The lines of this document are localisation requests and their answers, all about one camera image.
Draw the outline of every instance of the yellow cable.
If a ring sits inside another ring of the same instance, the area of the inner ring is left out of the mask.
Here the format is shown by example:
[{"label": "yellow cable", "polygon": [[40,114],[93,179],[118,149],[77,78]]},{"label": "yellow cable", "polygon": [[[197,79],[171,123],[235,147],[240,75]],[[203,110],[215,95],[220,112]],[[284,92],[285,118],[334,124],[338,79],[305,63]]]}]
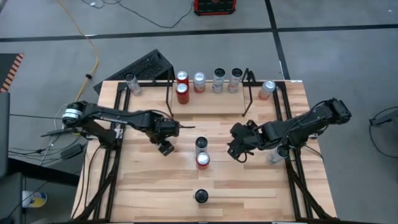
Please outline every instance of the yellow cable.
[{"label": "yellow cable", "polygon": [[[72,20],[72,22],[75,24],[76,29],[79,31],[80,35],[82,35],[83,37],[85,37],[85,38],[90,42],[90,45],[94,48],[94,53],[95,53],[95,58],[96,58],[96,59],[95,59],[95,65],[94,65],[94,68],[92,69],[92,71],[89,73],[90,75],[92,75],[92,74],[95,73],[95,70],[96,70],[97,67],[98,67],[98,52],[97,52],[97,48],[94,46],[94,44],[92,43],[92,41],[91,41],[85,34],[83,34],[83,33],[81,32],[81,30],[79,29],[79,26],[77,25],[75,19],[70,15],[70,13],[69,13],[68,10],[66,9],[66,7],[62,4],[61,0],[57,0],[57,2],[59,3],[59,5],[62,6],[63,10],[65,10],[65,12],[68,14],[69,18],[70,18],[70,19]],[[80,88],[79,94],[78,94],[77,97],[76,97],[76,101],[79,100],[81,94],[83,93],[83,90],[84,90],[85,87],[86,87],[87,81],[88,81],[88,78],[86,77],[85,81],[83,82],[83,84],[82,84],[82,86],[81,86],[81,88]]]}]

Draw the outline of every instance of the wooden tabletop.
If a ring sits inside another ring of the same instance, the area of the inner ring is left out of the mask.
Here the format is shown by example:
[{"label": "wooden tabletop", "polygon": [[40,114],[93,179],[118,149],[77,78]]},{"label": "wooden tabletop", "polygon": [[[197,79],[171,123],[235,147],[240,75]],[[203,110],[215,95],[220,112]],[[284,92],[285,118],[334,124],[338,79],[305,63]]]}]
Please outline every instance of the wooden tabletop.
[{"label": "wooden tabletop", "polygon": [[[100,106],[113,108],[117,85],[116,81],[103,83],[98,100]],[[308,111],[303,83],[286,81],[286,86],[293,116]],[[248,119],[253,119],[257,124],[262,124],[277,119],[272,97],[267,101],[260,100],[257,97],[259,87],[252,89],[253,104],[244,118],[241,115],[176,116],[175,119],[182,125],[196,128],[181,129],[180,136],[170,140],[175,146],[175,151],[166,157],[149,142],[145,134],[128,127],[124,135],[111,221],[294,220],[284,161],[271,165],[267,160],[269,151],[255,150],[254,156],[249,156],[248,161],[241,164],[226,152],[226,143],[232,140],[229,130],[234,123],[246,123]],[[166,87],[144,87],[142,96],[131,96],[129,111],[156,109],[168,112],[165,92]],[[249,103],[248,92],[248,88],[245,87],[246,105]],[[282,94],[279,96],[284,113]],[[109,127],[107,122],[101,121],[101,124]],[[197,170],[195,166],[195,140],[199,136],[206,137],[209,143],[208,153],[211,162],[207,170]],[[308,145],[319,151],[317,141],[310,140]],[[98,146],[98,141],[90,141],[86,154],[86,170]],[[104,149],[101,149],[93,160],[88,200],[98,189],[103,157]],[[318,155],[303,148],[302,162],[309,191],[326,212],[335,216],[322,160]],[[87,172],[85,178],[82,177],[81,175],[73,210],[80,197],[83,180],[85,189],[87,186]],[[198,189],[208,191],[207,203],[198,204],[195,201],[194,193]],[[299,189],[297,192],[301,214],[304,217],[302,195]],[[107,195],[108,192],[104,195],[101,217],[105,214]],[[83,202],[76,215],[82,210]]]}]

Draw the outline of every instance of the can lid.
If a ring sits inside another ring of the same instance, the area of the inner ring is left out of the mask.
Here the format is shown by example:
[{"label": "can lid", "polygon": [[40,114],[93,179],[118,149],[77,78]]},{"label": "can lid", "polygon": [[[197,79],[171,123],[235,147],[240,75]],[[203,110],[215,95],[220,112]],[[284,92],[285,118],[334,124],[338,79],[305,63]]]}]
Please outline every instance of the can lid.
[{"label": "can lid", "polygon": [[274,81],[266,81],[263,86],[265,85],[266,88],[274,90],[275,89],[275,82]]},{"label": "can lid", "polygon": [[184,80],[184,79],[187,79],[187,78],[188,78],[188,73],[187,72],[181,71],[181,72],[177,73],[177,79]]},{"label": "can lid", "polygon": [[209,198],[209,194],[206,190],[200,189],[195,193],[195,200],[198,203],[205,203]]},{"label": "can lid", "polygon": [[278,155],[279,155],[280,157],[285,158],[285,157],[287,157],[287,156],[289,155],[289,149],[287,149],[287,148],[284,147],[284,146],[279,146],[276,150],[277,150]]},{"label": "can lid", "polygon": [[238,69],[238,68],[234,68],[232,69],[232,75],[235,77],[240,77],[242,76],[242,70]]},{"label": "can lid", "polygon": [[217,69],[214,71],[214,74],[215,74],[217,77],[223,77],[223,76],[225,75],[225,71],[224,71],[224,69],[222,69],[222,68],[217,68]]},{"label": "can lid", "polygon": [[188,90],[188,87],[184,83],[180,83],[177,85],[177,92],[179,93],[185,93]]},{"label": "can lid", "polygon": [[136,77],[136,76],[135,76],[133,73],[127,73],[127,74],[124,76],[124,79],[125,79],[125,81],[131,81],[131,80],[133,80],[135,77]]},{"label": "can lid", "polygon": [[197,141],[195,142],[195,144],[199,147],[199,148],[204,148],[207,146],[207,139],[205,137],[199,137],[197,138]]},{"label": "can lid", "polygon": [[206,165],[207,163],[210,162],[209,154],[205,152],[199,153],[197,156],[197,162],[199,163],[199,165]]},{"label": "can lid", "polygon": [[200,82],[205,81],[205,74],[203,72],[196,72],[195,80]]}]

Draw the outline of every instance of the concrete floor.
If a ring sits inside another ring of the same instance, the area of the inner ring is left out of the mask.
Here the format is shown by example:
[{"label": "concrete floor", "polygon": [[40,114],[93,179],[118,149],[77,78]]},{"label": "concrete floor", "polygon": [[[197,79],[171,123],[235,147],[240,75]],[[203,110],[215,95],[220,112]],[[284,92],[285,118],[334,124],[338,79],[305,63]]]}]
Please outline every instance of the concrete floor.
[{"label": "concrete floor", "polygon": [[[191,13],[174,29],[156,27],[118,5],[93,9],[80,0],[63,2],[86,34],[271,27],[263,0],[238,0],[237,10],[230,16],[198,17]],[[271,3],[278,27],[398,24],[396,1],[273,0]],[[123,4],[168,26],[190,7],[190,1],[183,0],[124,0]],[[0,13],[0,39],[63,35],[78,35],[78,32],[53,0],[12,0]],[[310,104],[335,97],[343,100],[353,114],[348,124],[331,126],[320,137],[338,216],[343,220],[396,223],[397,161],[380,155],[372,146],[368,119],[398,104],[394,91],[398,83],[398,30],[279,35],[290,77],[304,81]],[[91,102],[98,99],[93,85],[153,49],[159,49],[175,70],[211,73],[217,67],[227,70],[249,67],[258,79],[283,78],[272,33],[96,39],[93,42],[98,48],[99,67],[81,98]],[[84,74],[92,69],[95,59],[86,40],[0,42],[0,53],[20,52],[25,53],[25,58],[10,90],[11,111],[20,114],[55,115],[59,107],[75,99]],[[394,125],[375,130],[374,137],[386,153],[398,155]],[[50,139],[39,136],[53,129],[51,120],[11,118],[10,147],[45,147]],[[63,137],[57,147],[72,139],[73,136]],[[81,162],[77,157],[54,166],[75,172]],[[35,185],[39,183],[32,181],[28,187],[34,189]],[[44,191],[49,193],[48,206],[29,211],[27,221],[47,218],[52,222],[67,218],[76,189],[48,184]]]}]

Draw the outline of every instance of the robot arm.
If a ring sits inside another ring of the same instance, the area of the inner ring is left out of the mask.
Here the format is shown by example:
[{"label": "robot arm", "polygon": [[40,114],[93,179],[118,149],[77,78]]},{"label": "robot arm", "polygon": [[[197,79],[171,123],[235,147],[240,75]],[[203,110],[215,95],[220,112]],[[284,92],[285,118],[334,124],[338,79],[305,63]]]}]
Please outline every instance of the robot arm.
[{"label": "robot arm", "polygon": [[128,124],[146,133],[151,143],[160,144],[159,151],[165,156],[174,150],[173,145],[165,139],[170,136],[177,137],[180,132],[178,121],[165,118],[153,110],[126,112],[79,101],[69,104],[62,116],[62,122],[67,128],[82,128],[97,136],[102,145],[112,146],[117,138],[116,132],[103,128],[94,121],[96,119]]},{"label": "robot arm", "polygon": [[246,125],[236,123],[230,133],[234,139],[228,143],[228,154],[238,160],[251,150],[273,149],[278,145],[302,147],[308,136],[321,134],[329,124],[344,124],[351,113],[341,100],[331,99],[315,105],[309,112],[287,121],[271,121],[258,126],[249,120]]}]

